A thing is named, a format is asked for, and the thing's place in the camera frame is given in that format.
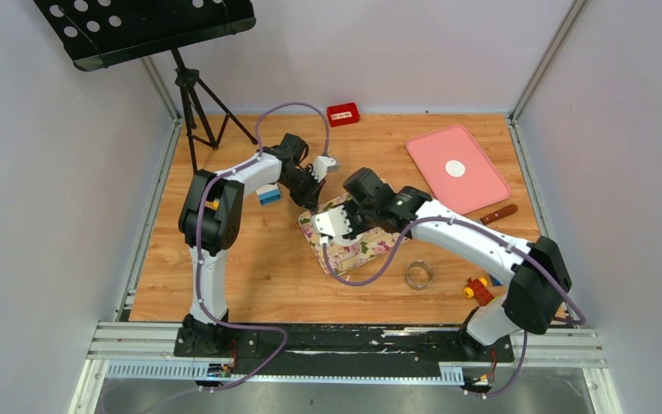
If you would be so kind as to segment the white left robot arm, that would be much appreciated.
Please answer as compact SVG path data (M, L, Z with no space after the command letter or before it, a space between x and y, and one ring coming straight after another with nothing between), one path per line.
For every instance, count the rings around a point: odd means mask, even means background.
M296 205L315 210L327 175L340 164L322 154L302 166L307 153L302 138L287 134L278 145L263 147L236 166L193 176L178 219L194 272L192 304L179 331L184 344L196 342L209 356L228 349L226 266L228 250L240 233L244 200L266 185L280 184Z

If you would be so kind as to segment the floral yellow tray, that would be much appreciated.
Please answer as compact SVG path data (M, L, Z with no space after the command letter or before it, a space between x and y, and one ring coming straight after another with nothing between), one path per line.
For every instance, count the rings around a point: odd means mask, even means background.
M314 220L310 211L301 214L297 222L311 250L319 261L325 274L330 274L323 257L320 235L313 227ZM381 228L370 229L353 241L333 239L327 246L330 265L339 274L350 272L357 267L388 254L394 247L398 233L387 233Z

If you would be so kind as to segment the white dough ball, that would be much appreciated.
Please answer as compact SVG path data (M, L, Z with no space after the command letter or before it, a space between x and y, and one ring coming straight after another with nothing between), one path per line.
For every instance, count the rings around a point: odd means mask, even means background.
M337 237L334 238L334 244L342 247L350 247L360 243L363 240L363 234L356 235L354 238Z

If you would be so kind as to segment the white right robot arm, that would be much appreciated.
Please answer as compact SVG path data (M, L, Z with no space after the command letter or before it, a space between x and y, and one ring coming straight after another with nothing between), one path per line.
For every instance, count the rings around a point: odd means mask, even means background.
M343 184L344 236L380 228L444 248L481 267L507 289L503 298L474 309L458 336L459 352L469 360L489 353L499 338L519 330L543 335L571 289L559 245L505 235L449 210L425 191L404 186L394 191L366 167Z

